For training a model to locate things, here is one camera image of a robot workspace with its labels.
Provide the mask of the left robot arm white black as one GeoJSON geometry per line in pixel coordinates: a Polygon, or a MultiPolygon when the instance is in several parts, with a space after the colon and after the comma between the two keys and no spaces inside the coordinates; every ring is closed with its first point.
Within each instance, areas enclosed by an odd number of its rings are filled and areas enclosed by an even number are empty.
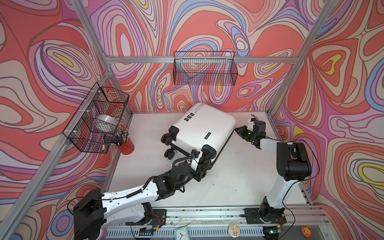
{"type": "Polygon", "coordinates": [[[73,208],[74,238],[96,240],[109,225],[127,222],[146,225],[155,218],[151,203],[185,192],[192,179],[200,181],[214,165],[205,158],[184,157],[175,160],[164,174],[150,177],[143,185],[128,190],[102,193],[94,189],[73,208]]]}

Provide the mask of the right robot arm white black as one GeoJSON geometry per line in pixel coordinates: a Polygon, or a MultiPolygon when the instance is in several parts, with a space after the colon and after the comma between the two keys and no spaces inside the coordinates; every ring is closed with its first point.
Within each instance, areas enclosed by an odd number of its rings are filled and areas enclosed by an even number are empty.
{"type": "Polygon", "coordinates": [[[276,155],[279,176],[270,193],[264,197],[256,216],[266,224],[277,221],[284,214],[286,202],[294,185],[312,174],[312,165],[306,147],[303,143],[267,138],[265,133],[251,131],[247,126],[235,128],[235,132],[256,148],[276,155]]]}

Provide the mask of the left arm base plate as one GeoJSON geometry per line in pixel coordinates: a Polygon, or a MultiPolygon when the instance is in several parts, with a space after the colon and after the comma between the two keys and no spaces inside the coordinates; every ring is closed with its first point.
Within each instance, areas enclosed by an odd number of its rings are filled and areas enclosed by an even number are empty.
{"type": "Polygon", "coordinates": [[[167,210],[166,209],[155,209],[152,213],[145,213],[142,220],[137,223],[126,222],[126,226],[146,226],[151,225],[153,227],[161,227],[166,224],[167,210]]]}

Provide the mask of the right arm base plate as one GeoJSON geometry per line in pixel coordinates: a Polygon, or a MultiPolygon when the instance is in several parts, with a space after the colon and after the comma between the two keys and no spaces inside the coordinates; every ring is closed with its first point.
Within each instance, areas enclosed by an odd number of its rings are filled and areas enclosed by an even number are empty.
{"type": "Polygon", "coordinates": [[[245,208],[241,217],[246,218],[247,224],[284,225],[287,219],[282,209],[245,208]]]}

